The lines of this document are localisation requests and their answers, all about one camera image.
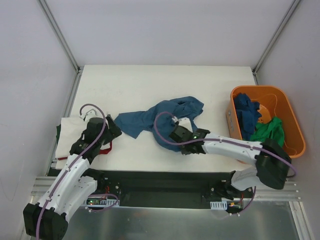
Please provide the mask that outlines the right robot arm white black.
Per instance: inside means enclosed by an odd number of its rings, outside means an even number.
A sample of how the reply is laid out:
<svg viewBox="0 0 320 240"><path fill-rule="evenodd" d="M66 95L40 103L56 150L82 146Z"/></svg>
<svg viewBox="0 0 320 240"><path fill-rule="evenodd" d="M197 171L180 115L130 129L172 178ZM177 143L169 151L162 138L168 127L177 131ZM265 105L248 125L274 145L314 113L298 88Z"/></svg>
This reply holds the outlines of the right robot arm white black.
<svg viewBox="0 0 320 240"><path fill-rule="evenodd" d="M265 185L282 190L291 166L291 158L273 139L245 141L211 133L198 128L191 132L177 125L169 138L180 146L184 154L214 154L244 162L251 167L235 171L225 184L225 192L237 197L249 187Z"/></svg>

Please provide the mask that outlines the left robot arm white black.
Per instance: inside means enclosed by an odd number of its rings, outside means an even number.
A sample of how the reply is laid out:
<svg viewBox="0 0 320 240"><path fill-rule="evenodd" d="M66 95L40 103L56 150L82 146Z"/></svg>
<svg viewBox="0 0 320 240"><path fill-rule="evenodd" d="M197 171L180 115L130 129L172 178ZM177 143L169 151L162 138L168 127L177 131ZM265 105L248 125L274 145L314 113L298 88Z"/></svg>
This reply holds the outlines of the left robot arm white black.
<svg viewBox="0 0 320 240"><path fill-rule="evenodd" d="M91 163L99 155L101 147L122 134L110 115L91 118L80 138L71 146L66 163L53 184L35 204L27 204L23 210L26 234L40 240L61 240L69 222L79 207L93 198L90 205L112 199L118 203L118 195L110 193L104 173L92 169Z"/></svg>

